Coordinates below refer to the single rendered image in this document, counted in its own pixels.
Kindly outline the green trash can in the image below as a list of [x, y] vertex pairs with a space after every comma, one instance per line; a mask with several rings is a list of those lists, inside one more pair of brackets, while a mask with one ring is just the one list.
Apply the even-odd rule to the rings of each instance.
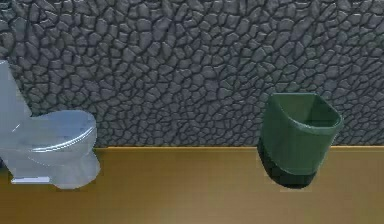
[[271, 94], [258, 141], [268, 176], [287, 188], [307, 187], [342, 127], [342, 115], [316, 93]]

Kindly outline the white toilet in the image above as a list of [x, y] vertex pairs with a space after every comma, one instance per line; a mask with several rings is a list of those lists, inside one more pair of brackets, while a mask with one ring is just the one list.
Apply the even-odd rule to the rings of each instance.
[[13, 184], [76, 189], [96, 179], [97, 127], [83, 110], [34, 116], [6, 60], [0, 60], [0, 160]]

